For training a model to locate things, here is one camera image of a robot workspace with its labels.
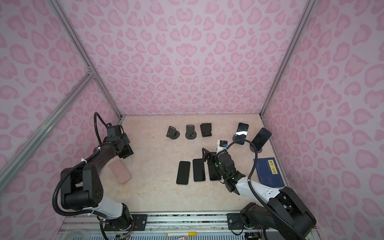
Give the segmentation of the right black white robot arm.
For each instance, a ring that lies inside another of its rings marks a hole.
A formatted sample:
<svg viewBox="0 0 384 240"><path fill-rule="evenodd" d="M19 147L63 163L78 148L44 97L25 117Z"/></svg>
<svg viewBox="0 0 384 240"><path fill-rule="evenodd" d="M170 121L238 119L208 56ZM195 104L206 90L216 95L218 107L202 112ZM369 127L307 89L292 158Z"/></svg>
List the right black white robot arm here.
<svg viewBox="0 0 384 240"><path fill-rule="evenodd" d="M316 218L293 189L271 188L252 181L251 176L236 169L226 148L217 153L202 149L202 155L230 193L253 200L240 211L244 227L268 227L285 240L303 240L316 226Z"/></svg>

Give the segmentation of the black folding phone stand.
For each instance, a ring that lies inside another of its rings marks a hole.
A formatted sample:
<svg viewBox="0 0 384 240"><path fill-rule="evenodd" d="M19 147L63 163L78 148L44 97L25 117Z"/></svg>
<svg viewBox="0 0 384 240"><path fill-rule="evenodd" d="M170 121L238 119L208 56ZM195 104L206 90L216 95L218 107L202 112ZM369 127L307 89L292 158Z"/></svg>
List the black folding phone stand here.
<svg viewBox="0 0 384 240"><path fill-rule="evenodd" d="M201 134L203 138L212 136L212 124L211 123L203 123L200 125Z"/></svg>

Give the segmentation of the black phone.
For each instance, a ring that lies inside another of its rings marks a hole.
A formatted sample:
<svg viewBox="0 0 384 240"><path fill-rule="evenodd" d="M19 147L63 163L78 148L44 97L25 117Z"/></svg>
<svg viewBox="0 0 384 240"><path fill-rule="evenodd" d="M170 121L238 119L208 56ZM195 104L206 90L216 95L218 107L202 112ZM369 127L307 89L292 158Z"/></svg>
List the black phone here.
<svg viewBox="0 0 384 240"><path fill-rule="evenodd" d="M205 167L202 159L193 159L193 175L195 182L204 182L206 180Z"/></svg>
<svg viewBox="0 0 384 240"><path fill-rule="evenodd" d="M238 144L238 145L244 145L245 144L244 140L247 137L248 130L249 130L248 124L238 123L237 131L235 134L235 135L237 135L237 140L235 141L236 144Z"/></svg>
<svg viewBox="0 0 384 240"><path fill-rule="evenodd" d="M208 170L209 170L209 178L211 181L219 181L222 179L217 166L214 162L212 161L207 161L208 165Z"/></svg>
<svg viewBox="0 0 384 240"><path fill-rule="evenodd" d="M187 185L189 183L190 167L190 162L180 161L176 180L177 185Z"/></svg>
<svg viewBox="0 0 384 240"><path fill-rule="evenodd" d="M262 148L271 136L272 133L269 130L266 128L261 128L252 140L252 143L255 147Z"/></svg>

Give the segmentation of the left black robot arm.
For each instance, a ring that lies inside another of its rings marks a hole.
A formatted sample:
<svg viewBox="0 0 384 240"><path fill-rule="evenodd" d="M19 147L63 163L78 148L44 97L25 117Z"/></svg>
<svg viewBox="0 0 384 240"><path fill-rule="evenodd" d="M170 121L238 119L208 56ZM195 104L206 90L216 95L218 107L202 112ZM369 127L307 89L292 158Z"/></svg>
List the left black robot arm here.
<svg viewBox="0 0 384 240"><path fill-rule="evenodd" d="M126 229L133 221L128 207L105 196L100 173L114 157L129 157L133 150L121 125L106 128L107 136L88 158L61 172L52 204L59 215L93 214L114 228Z"/></svg>

